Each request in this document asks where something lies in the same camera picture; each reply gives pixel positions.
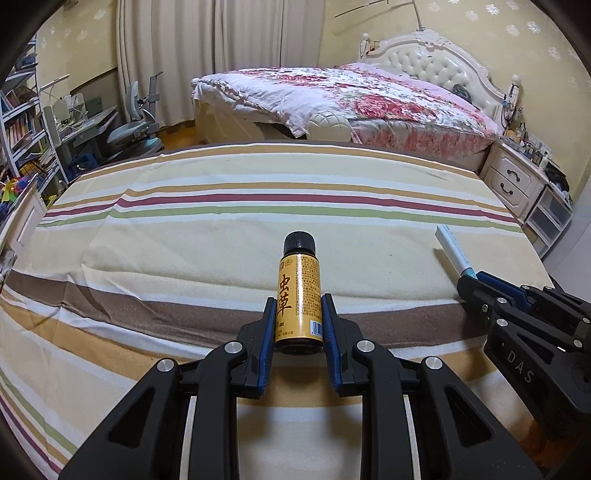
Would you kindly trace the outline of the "teal white tube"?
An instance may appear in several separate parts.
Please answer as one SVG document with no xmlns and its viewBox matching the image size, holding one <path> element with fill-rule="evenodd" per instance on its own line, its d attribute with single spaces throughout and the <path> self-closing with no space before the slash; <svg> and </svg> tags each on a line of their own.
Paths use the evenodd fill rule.
<svg viewBox="0 0 591 480">
<path fill-rule="evenodd" d="M 438 225 L 436 239 L 460 276 L 476 277 L 476 272 L 447 225 Z"/>
</svg>

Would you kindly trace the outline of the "yellow bottle black cap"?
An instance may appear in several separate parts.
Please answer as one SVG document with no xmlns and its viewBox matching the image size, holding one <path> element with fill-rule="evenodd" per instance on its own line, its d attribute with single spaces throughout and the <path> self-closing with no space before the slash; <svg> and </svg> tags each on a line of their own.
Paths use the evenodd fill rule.
<svg viewBox="0 0 591 480">
<path fill-rule="evenodd" d="M 314 355 L 324 346 L 320 263 L 315 239 L 294 231 L 283 242 L 276 293 L 274 346 L 287 355 Z"/>
</svg>

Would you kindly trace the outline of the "plastic drawer unit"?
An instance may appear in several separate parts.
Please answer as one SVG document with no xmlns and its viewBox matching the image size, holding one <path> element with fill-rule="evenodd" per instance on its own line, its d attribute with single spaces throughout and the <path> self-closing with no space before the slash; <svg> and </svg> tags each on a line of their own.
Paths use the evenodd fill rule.
<svg viewBox="0 0 591 480">
<path fill-rule="evenodd" d="M 570 196 L 564 197 L 553 184 L 542 190 L 526 217 L 523 230 L 537 255 L 543 259 L 567 230 L 572 216 Z"/>
</svg>

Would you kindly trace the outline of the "white nightstand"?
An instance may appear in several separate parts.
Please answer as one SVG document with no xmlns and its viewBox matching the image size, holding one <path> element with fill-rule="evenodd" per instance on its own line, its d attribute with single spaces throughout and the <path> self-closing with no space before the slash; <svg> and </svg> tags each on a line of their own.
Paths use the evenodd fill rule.
<svg viewBox="0 0 591 480">
<path fill-rule="evenodd" d="M 480 177 L 521 224 L 549 183 L 539 167 L 501 141 L 492 145 Z"/>
</svg>

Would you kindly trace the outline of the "striped bed sheet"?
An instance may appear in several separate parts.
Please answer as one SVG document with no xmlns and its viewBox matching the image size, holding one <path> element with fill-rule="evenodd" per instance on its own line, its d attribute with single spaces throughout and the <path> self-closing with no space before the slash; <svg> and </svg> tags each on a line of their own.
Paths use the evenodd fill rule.
<svg viewBox="0 0 591 480">
<path fill-rule="evenodd" d="M 288 233 L 315 238 L 322 290 L 405 359 L 441 357 L 516 438 L 532 418 L 483 354 L 436 239 L 511 283 L 549 276 L 474 173 L 314 144 L 214 146 L 107 166 L 49 209 L 1 290 L 1 425 L 30 475 L 58 476 L 157 360 L 204 357 L 276 294 Z"/>
</svg>

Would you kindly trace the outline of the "floral quilt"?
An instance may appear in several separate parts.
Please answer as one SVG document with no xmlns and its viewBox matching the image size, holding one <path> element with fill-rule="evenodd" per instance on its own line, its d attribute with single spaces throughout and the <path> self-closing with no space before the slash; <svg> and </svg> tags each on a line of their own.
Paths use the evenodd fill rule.
<svg viewBox="0 0 591 480">
<path fill-rule="evenodd" d="M 281 128 L 294 139 L 341 142 L 437 161 L 485 150 L 498 123 L 448 90 L 351 63 L 336 68 L 252 68 L 194 78 L 199 113 Z"/>
</svg>

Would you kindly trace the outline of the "white tufted headboard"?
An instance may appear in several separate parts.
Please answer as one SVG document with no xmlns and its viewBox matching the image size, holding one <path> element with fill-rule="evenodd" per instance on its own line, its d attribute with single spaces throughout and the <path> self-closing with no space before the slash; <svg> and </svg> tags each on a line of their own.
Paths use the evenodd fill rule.
<svg viewBox="0 0 591 480">
<path fill-rule="evenodd" d="M 440 33 L 426 29 L 377 41 L 362 35 L 359 59 L 393 67 L 413 78 L 450 90 L 459 84 L 472 103 L 495 121 L 501 119 L 505 94 L 491 80 L 489 70 L 473 55 Z"/>
</svg>

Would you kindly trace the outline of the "white bed footboard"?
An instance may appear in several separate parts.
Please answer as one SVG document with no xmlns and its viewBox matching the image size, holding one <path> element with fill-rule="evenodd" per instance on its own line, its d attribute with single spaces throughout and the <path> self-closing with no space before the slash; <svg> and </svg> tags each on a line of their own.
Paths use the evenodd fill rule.
<svg viewBox="0 0 591 480">
<path fill-rule="evenodd" d="M 38 176 L 35 175 L 1 225 L 1 254 L 10 251 L 15 257 L 20 256 L 46 212 L 47 207 L 38 190 Z"/>
</svg>

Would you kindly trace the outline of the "grey desk chair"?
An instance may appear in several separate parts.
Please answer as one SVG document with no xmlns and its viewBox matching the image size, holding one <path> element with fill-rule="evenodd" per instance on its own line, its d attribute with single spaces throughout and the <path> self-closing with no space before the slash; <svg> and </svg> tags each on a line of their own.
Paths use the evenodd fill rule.
<svg viewBox="0 0 591 480">
<path fill-rule="evenodd" d="M 150 77 L 145 97 L 140 96 L 137 81 L 129 84 L 125 96 L 129 122 L 109 134 L 107 145 L 112 155 L 107 159 L 108 162 L 149 156 L 163 149 L 162 141 L 157 136 L 160 126 L 156 120 L 156 103 L 160 99 L 157 80 L 161 74 L 162 71 Z"/>
</svg>

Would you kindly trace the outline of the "grey study desk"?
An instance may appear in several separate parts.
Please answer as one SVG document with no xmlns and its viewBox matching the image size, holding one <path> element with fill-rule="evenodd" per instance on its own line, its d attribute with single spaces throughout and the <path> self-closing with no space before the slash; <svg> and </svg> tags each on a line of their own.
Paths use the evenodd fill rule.
<svg viewBox="0 0 591 480">
<path fill-rule="evenodd" d="M 78 151 L 85 149 L 90 149 L 92 155 L 100 159 L 102 155 L 97 142 L 98 137 L 109 130 L 118 115 L 116 107 L 109 107 L 89 119 L 73 126 L 66 126 L 59 131 L 53 109 L 46 106 L 42 113 L 50 143 L 60 161 L 65 164 L 69 164 Z"/>
</svg>

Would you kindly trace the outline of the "white bookshelf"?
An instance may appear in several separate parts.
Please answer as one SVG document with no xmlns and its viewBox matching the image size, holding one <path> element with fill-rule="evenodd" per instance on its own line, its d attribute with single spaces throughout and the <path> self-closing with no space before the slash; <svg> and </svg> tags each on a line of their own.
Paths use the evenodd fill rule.
<svg viewBox="0 0 591 480">
<path fill-rule="evenodd" d="M 37 66 L 32 37 L 1 84 L 1 177 L 35 178 L 39 193 L 48 197 L 64 172 L 43 114 Z"/>
</svg>

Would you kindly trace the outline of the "beige curtains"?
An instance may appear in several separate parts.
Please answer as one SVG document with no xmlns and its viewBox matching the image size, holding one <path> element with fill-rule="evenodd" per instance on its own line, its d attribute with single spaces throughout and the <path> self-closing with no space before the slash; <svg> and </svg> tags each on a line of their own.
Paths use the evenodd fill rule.
<svg viewBox="0 0 591 480">
<path fill-rule="evenodd" d="M 157 121 L 194 117 L 194 78 L 242 68 L 315 66 L 324 23 L 322 1 L 119 1 L 119 86 L 141 93 L 157 75 Z"/>
</svg>

